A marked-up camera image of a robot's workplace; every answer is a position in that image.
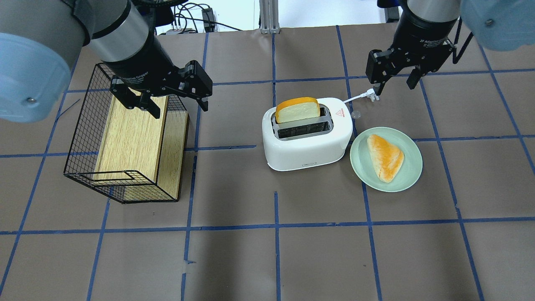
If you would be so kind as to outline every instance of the wire basket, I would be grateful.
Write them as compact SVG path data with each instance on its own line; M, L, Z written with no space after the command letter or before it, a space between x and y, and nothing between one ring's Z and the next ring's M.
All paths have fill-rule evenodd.
M137 170L95 172L113 95L108 90L114 73L103 63L95 65L74 131L63 174L122 204L177 202L155 182ZM186 111L176 95L169 96L166 112ZM112 179L95 179L97 174Z

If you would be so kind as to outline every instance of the plate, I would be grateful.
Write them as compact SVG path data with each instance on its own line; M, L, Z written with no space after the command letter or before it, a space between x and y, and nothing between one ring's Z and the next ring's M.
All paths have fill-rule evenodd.
M367 142L372 134L385 138L399 147L405 155L400 171L390 183L379 180L373 169ZM422 154L416 143L409 136L390 127L374 127L360 133L351 145L349 158L353 170L364 183L371 188L385 192L405 190L413 186L422 174Z

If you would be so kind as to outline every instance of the wooden board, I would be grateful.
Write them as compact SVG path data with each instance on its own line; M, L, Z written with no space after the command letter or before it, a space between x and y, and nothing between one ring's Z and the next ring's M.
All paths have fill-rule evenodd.
M157 184L176 199L179 193L187 124L187 111L167 112Z
M137 170L156 181L167 110L167 96L151 97L161 117L137 108L126 109L113 97L102 137L95 172ZM126 179L126 174L95 174L93 180Z

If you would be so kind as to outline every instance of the white toaster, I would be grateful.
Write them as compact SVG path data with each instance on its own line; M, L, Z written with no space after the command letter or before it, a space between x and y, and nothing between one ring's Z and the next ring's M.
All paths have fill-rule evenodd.
M267 164L289 171L325 165L340 160L346 150L353 123L349 109L339 99L318 99L320 116L278 124L276 108L262 118L262 138Z

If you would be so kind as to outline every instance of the toaster power cord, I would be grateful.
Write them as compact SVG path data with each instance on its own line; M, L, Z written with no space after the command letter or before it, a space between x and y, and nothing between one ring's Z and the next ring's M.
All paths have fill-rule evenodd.
M351 97L350 99L345 100L344 103L346 103L346 102L350 102L350 101L355 100L355 99L357 99L357 98L363 98L363 97L368 97L368 98L371 100L371 102L374 102L374 101L376 101L376 100L379 100L379 96L377 96L377 95L375 94L375 91L374 91L373 88L372 88L372 89L368 89L368 91L362 93L362 94L359 95L359 96Z

